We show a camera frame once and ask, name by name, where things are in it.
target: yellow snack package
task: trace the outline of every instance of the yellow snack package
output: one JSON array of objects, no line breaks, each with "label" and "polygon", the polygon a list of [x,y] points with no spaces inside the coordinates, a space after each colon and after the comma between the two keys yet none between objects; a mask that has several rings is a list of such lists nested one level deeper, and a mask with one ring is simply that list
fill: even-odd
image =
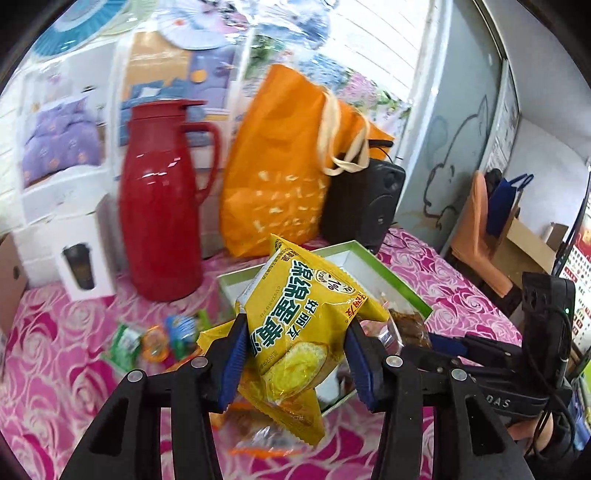
[{"label": "yellow snack package", "polygon": [[[310,445],[324,436],[314,387],[343,359],[345,333],[359,314],[386,322],[388,312],[328,260],[271,236],[271,258],[236,301],[246,312],[252,356],[238,391]],[[202,332],[198,345],[226,336],[232,322]]]}]

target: rose pattern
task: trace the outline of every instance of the rose pattern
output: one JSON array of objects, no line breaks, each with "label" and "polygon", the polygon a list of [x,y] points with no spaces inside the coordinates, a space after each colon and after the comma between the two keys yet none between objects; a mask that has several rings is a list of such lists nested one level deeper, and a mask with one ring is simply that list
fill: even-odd
[{"label": "rose pattern", "polygon": [[[319,240],[310,249],[324,246]],[[400,229],[391,229],[378,258],[412,287],[432,308],[427,327],[454,336],[472,332],[519,344],[511,322],[470,282],[433,249]],[[197,291],[169,304],[152,303],[137,295],[129,278],[118,278],[117,295],[72,303],[61,284],[25,292],[7,344],[4,381],[0,384],[0,429],[33,480],[59,477],[75,445],[120,376],[100,359],[117,321],[140,328],[161,323],[173,313],[206,309],[219,313],[217,276],[260,264],[264,259],[238,261],[223,254],[203,262],[204,280]],[[225,479],[361,480],[375,463],[383,415],[372,415],[357,399],[325,418],[326,436],[316,449],[286,458],[255,459],[230,455],[231,439],[215,433]],[[421,479],[431,475],[433,413],[423,421]],[[170,411],[161,416],[164,480],[174,478]]]}]

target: black speaker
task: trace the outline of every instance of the black speaker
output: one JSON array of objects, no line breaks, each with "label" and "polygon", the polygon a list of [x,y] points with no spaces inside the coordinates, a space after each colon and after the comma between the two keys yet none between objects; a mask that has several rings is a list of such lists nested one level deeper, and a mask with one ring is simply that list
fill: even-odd
[{"label": "black speaker", "polygon": [[320,234],[331,244],[357,240],[376,254],[394,220],[406,172],[389,161],[369,160],[368,168],[330,180]]}]

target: red thermos jug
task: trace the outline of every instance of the red thermos jug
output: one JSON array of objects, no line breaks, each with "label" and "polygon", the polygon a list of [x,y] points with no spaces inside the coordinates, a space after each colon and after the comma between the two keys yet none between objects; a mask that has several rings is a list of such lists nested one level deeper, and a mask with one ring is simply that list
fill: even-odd
[{"label": "red thermos jug", "polygon": [[[208,122],[186,122],[201,100],[170,100],[132,108],[129,145],[119,188],[119,218],[131,281],[152,301],[173,301],[201,285],[199,206],[220,161],[220,135]],[[198,190],[186,132],[213,135],[213,165]]]}]

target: blue gripper pad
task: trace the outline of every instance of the blue gripper pad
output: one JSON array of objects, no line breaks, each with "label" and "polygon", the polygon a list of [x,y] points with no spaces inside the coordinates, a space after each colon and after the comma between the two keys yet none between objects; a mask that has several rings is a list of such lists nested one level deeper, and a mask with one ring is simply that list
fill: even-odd
[{"label": "blue gripper pad", "polygon": [[468,348],[455,338],[429,333],[429,339],[433,350],[436,352],[451,356],[466,356],[468,353]]},{"label": "blue gripper pad", "polygon": [[210,376],[215,393],[211,400],[218,413],[224,412],[236,396],[247,354],[248,324],[246,314],[241,313],[234,320],[228,336],[215,340],[205,355],[212,365]]},{"label": "blue gripper pad", "polygon": [[244,322],[240,326],[238,338],[230,353],[230,358],[222,372],[222,383],[218,405],[221,410],[226,410],[230,402],[236,396],[240,376],[246,362],[248,352],[248,325]]},{"label": "blue gripper pad", "polygon": [[357,320],[351,322],[345,334],[345,355],[359,398],[369,411],[378,411],[376,392],[383,383],[382,365]]}]

